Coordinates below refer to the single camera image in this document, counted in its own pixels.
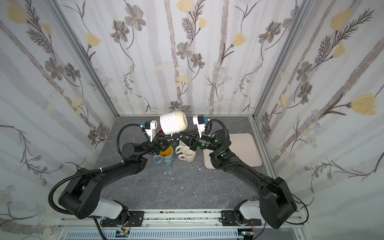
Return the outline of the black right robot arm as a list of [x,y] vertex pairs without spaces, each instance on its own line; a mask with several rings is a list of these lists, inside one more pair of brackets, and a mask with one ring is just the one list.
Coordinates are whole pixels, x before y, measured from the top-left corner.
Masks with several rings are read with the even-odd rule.
[[274,229],[279,229],[297,210],[297,205],[287,183],[280,177],[273,179],[243,162],[231,151],[230,135],[220,130],[214,136],[174,134],[179,140],[196,150],[212,150],[211,160],[217,170],[223,170],[239,178],[259,195],[260,212],[263,219]]

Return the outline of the cream round mug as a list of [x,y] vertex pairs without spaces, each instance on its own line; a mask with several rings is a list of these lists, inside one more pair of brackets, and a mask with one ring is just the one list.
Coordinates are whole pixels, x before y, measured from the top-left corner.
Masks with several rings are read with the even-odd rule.
[[161,115],[160,125],[165,135],[172,135],[186,130],[188,122],[185,113],[177,111]]

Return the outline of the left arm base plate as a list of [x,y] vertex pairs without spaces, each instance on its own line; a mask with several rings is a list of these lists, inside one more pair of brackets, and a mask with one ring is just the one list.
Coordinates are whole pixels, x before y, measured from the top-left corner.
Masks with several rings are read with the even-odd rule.
[[125,227],[141,227],[144,219],[144,211],[129,211],[128,222]]

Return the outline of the pink mug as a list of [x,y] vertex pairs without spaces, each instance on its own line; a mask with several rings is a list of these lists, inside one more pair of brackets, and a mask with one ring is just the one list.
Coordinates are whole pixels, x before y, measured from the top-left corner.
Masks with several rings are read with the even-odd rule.
[[196,158],[196,152],[189,149],[188,147],[185,147],[183,149],[183,152],[182,154],[180,154],[178,156],[179,160],[182,160],[182,161],[185,161],[185,162],[188,162],[188,163],[191,163],[195,160]]

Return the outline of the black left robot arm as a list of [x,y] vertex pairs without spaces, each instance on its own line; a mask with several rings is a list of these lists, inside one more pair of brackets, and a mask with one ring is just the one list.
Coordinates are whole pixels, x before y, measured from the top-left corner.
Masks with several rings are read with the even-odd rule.
[[122,158],[118,164],[94,170],[79,169],[53,186],[48,195],[49,205],[56,212],[78,219],[108,218],[118,220],[122,225],[130,218],[128,207],[117,201],[101,199],[103,188],[140,173],[148,161],[146,154],[158,155],[178,138],[179,134],[167,136],[159,133],[151,142],[117,144]]

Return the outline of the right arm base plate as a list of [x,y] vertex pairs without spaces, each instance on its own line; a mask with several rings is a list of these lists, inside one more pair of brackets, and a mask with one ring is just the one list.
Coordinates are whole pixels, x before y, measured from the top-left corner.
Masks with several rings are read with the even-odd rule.
[[245,226],[245,227],[252,227],[252,226],[261,226],[262,221],[260,219],[251,219],[247,220],[245,219],[240,211],[235,210],[222,210],[221,211],[221,218],[219,221],[222,223],[223,226]]

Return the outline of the beige plastic tray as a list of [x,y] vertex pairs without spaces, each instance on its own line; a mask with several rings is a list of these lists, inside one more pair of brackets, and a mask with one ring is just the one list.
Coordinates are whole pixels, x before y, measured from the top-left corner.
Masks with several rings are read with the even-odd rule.
[[263,162],[251,134],[230,134],[230,150],[250,167],[260,167]]

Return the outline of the white mug red inside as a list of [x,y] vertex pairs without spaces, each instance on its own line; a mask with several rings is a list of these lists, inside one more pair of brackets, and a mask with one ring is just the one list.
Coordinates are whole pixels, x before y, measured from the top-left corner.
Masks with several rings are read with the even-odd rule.
[[162,136],[165,135],[162,129],[160,129],[160,130],[158,131],[158,135],[162,135]]

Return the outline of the blue glass patterned mug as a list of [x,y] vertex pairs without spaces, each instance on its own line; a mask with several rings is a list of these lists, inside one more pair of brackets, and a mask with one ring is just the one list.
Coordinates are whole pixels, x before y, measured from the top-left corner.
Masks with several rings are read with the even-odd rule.
[[153,160],[156,164],[163,163],[166,166],[173,165],[175,161],[175,154],[173,147],[169,147],[167,150],[160,152],[159,155],[155,155]]

